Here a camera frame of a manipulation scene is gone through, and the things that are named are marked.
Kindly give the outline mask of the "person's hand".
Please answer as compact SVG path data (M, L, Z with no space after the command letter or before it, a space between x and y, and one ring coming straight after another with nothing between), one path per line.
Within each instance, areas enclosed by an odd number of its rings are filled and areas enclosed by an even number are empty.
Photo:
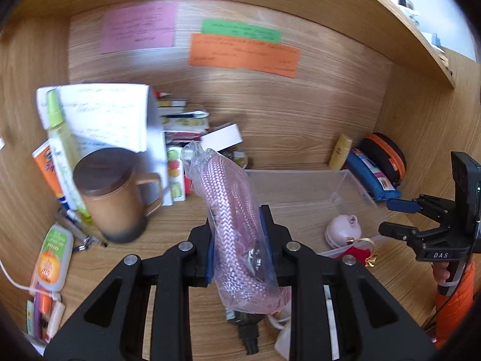
M444 284L451 276L448 262L433 262L432 273L437 284Z

